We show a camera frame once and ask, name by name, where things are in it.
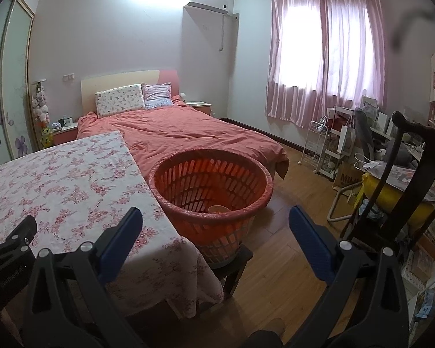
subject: wooden floor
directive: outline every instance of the wooden floor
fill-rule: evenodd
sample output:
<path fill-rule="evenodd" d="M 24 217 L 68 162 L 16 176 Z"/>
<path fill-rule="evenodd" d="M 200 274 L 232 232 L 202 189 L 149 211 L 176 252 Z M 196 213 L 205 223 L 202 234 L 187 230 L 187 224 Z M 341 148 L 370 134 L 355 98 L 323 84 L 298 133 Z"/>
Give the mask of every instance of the wooden floor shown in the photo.
<path fill-rule="evenodd" d="M 335 196 L 332 183 L 297 162 L 301 153 L 286 147 L 290 168 L 284 180 L 275 179 L 274 195 L 256 218 L 245 244 L 253 259 L 233 299 L 203 313 L 199 318 L 163 326 L 149 334 L 152 348 L 237 347 L 252 332 L 273 318 L 282 318 L 286 342 L 301 326 L 325 289 L 316 279 L 297 241 L 288 228 L 289 209 L 300 204 L 317 224 L 327 225 L 326 216 Z M 335 216 L 351 212 L 342 197 Z M 331 229 L 337 237 L 344 223 Z M 344 329 L 355 297 L 335 329 Z"/>

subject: headboard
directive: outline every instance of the headboard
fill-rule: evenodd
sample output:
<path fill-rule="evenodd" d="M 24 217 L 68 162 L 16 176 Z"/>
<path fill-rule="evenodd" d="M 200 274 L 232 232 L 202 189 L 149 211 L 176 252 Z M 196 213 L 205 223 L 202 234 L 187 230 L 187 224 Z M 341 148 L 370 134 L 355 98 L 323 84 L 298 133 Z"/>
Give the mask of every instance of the headboard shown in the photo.
<path fill-rule="evenodd" d="M 175 70 L 144 70 L 139 72 L 118 73 L 81 81 L 82 112 L 84 115 L 93 111 L 96 113 L 95 93 L 97 91 L 120 88 L 136 83 L 163 84 L 171 82 L 171 96 L 179 95 L 179 78 Z"/>

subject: air conditioner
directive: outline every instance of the air conditioner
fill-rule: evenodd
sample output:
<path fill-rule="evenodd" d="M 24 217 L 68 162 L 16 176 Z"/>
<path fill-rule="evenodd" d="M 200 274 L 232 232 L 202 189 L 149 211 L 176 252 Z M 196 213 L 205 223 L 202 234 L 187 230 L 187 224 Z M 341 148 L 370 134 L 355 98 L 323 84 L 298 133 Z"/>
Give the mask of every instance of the air conditioner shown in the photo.
<path fill-rule="evenodd" d="M 221 14 L 227 14 L 229 12 L 229 5 L 226 0 L 190 0 L 187 5 Z"/>

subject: foot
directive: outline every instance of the foot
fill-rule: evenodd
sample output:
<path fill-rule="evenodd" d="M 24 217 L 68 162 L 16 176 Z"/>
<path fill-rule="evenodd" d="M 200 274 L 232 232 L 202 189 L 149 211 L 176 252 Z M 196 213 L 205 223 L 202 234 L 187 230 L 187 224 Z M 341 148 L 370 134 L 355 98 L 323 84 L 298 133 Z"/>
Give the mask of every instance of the foot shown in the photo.
<path fill-rule="evenodd" d="M 269 323 L 265 325 L 263 330 L 273 331 L 277 334 L 278 337 L 282 337 L 285 331 L 285 323 L 281 318 L 276 318 L 272 321 L 269 321 Z"/>

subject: bedside table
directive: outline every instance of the bedside table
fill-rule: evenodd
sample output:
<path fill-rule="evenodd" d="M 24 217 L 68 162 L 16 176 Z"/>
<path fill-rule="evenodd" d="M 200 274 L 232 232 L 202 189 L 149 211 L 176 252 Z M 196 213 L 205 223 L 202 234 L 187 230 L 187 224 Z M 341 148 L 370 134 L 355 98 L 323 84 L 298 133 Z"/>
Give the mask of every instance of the bedside table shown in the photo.
<path fill-rule="evenodd" d="M 203 112 L 209 116 L 212 115 L 211 111 L 211 103 L 206 102 L 186 102 L 190 107 L 193 107 L 195 110 Z"/>
<path fill-rule="evenodd" d="M 73 142 L 77 137 L 77 123 L 72 126 L 63 127 L 61 131 L 53 133 L 53 143 L 55 145 L 64 144 L 65 142 Z"/>

